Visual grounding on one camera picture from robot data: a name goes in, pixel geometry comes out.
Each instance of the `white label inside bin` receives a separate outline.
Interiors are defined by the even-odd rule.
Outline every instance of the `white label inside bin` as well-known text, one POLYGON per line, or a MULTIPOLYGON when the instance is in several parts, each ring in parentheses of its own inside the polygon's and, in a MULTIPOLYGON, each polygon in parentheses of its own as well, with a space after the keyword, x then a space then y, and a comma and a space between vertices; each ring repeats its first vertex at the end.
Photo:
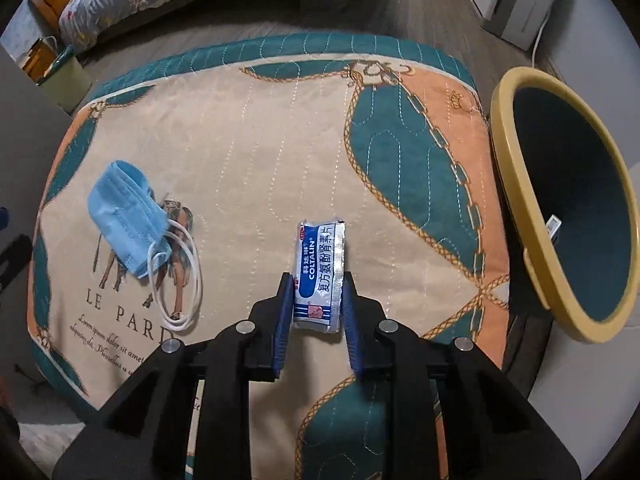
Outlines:
POLYGON ((555 242, 556 238, 558 238, 558 231, 561 225, 562 222, 556 215, 551 215, 549 220, 546 221, 546 232, 549 234, 552 242, 555 242))

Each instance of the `trash can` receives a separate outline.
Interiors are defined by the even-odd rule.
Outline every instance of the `trash can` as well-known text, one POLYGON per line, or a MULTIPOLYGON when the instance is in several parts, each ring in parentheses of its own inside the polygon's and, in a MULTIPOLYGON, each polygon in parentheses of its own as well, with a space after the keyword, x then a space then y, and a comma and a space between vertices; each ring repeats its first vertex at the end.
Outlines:
POLYGON ((38 81, 38 86, 65 112, 71 113, 89 91, 91 83, 73 48, 68 46, 38 81))
POLYGON ((622 329, 638 291, 638 206, 602 121, 568 86, 514 68, 494 91, 498 172, 540 303, 573 338, 622 329), (561 222, 555 242, 546 224, 561 222))

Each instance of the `wooden floor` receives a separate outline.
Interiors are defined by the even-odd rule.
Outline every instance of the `wooden floor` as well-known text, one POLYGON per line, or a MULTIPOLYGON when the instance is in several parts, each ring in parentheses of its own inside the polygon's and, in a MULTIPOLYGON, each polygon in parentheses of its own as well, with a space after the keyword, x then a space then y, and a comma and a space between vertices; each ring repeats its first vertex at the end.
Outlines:
POLYGON ((482 30, 471 0, 349 0, 335 14, 305 14, 300 0, 196 0, 99 44, 83 62, 100 84, 194 47, 327 29, 386 34, 443 50, 467 66, 485 110, 502 75, 530 64, 524 52, 482 30))

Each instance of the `quilted mat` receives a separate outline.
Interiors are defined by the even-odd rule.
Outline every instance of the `quilted mat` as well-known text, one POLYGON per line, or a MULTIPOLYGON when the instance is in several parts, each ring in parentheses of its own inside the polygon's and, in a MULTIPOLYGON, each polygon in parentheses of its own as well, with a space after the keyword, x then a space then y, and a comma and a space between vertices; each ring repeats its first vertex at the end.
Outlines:
MULTIPOLYGON (((198 245, 204 300, 178 336, 186 343, 276 292, 301 220, 337 216, 359 294, 425 337, 467 336, 501 364, 508 254, 487 125, 452 57, 384 36, 291 34, 191 50, 103 85, 54 160, 30 269, 37 362, 82 416, 170 336, 148 283, 126 273, 87 213, 116 159, 145 173, 198 245)), ((188 268, 169 268, 165 301, 191 282, 188 268)), ((384 396, 353 379, 343 336, 292 331, 282 378, 250 385, 254 477, 375 478, 384 396)))

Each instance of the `mask ear loop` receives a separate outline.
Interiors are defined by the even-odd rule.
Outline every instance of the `mask ear loop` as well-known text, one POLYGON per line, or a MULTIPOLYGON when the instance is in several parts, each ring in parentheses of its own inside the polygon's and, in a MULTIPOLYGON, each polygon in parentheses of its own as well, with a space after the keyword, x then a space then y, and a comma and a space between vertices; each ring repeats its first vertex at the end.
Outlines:
POLYGON ((156 251, 155 243, 149 245, 149 250, 146 253, 146 270, 149 276, 149 285, 151 286, 151 297, 154 300, 154 303, 158 306, 158 309, 160 311, 162 325, 165 328, 171 330, 172 332, 183 332, 184 330, 187 330, 188 327, 190 327, 193 321, 195 320, 198 312, 198 308, 200 306, 200 302, 202 301, 202 275, 200 272, 200 258, 198 256, 198 250, 196 248, 196 244, 193 241, 193 237, 191 237, 190 232, 187 231, 187 229, 185 229, 183 225, 178 224, 178 222, 175 222, 173 220, 168 220, 168 222, 171 227, 175 227, 176 229, 178 229, 184 234, 185 238, 187 238, 189 245, 191 246, 191 247, 187 246, 187 244, 184 243, 184 241, 181 238, 179 238, 177 235, 175 235, 171 231, 164 232, 163 236, 171 238, 171 240, 174 240, 175 242, 178 243, 178 245, 180 245, 180 248, 184 251, 184 253, 186 254, 189 260, 189 263, 191 265, 191 270, 193 273, 194 287, 191 293, 191 306, 188 310, 180 313, 179 319, 171 318, 170 314, 167 312, 167 309, 164 303, 161 301, 158 295, 158 290, 156 289, 156 284, 153 279, 153 268, 154 268, 154 265, 157 263, 158 259, 161 256, 164 256, 166 253, 154 254, 156 251))

